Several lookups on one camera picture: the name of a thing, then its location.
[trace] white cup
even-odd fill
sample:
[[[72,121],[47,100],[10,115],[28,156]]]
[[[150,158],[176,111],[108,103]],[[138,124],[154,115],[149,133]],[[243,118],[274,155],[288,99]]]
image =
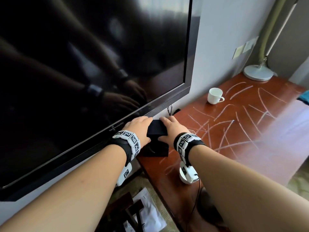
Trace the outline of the white cup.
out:
[[[223,91],[219,88],[211,88],[208,93],[207,101],[210,104],[217,104],[224,101],[224,98],[222,97]]]

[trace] white paper sheet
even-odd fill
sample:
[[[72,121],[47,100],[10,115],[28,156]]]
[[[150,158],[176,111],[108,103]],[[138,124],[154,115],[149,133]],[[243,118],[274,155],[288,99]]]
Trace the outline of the white paper sheet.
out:
[[[144,232],[159,232],[166,226],[166,222],[158,211],[146,187],[142,189],[134,198],[133,202],[141,200],[144,208],[141,210],[141,222],[143,223]],[[126,221],[124,223],[126,232],[134,232],[134,229]]]

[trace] wooden desk surface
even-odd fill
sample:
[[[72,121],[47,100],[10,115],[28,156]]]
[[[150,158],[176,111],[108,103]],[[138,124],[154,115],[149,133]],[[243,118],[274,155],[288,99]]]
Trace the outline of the wooden desk surface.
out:
[[[286,185],[309,155],[309,106],[296,98],[300,86],[273,77],[267,82],[239,74],[220,86],[225,101],[207,103],[207,94],[175,115],[209,147]],[[173,217],[185,231],[198,182],[179,178],[179,154],[138,160]],[[188,231],[218,231],[195,209]]]

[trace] tv screen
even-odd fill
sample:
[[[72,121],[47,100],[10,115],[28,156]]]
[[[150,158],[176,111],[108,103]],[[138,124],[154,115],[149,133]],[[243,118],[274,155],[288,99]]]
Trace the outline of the tv screen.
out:
[[[1,0],[0,186],[181,85],[189,5]]]

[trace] black tv frame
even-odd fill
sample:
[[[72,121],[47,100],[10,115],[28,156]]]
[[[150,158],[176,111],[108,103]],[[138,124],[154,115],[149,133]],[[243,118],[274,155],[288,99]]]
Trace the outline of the black tv frame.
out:
[[[187,95],[191,87],[202,2],[203,0],[190,0],[186,43],[187,57],[184,60],[184,82],[181,85],[52,158],[14,182],[0,186],[0,201],[16,201],[83,160],[93,156],[104,147],[106,141],[102,140],[110,138],[118,130],[121,130],[128,121],[131,121],[137,116],[136,112],[138,112],[139,116],[146,115],[153,117],[175,101]]]

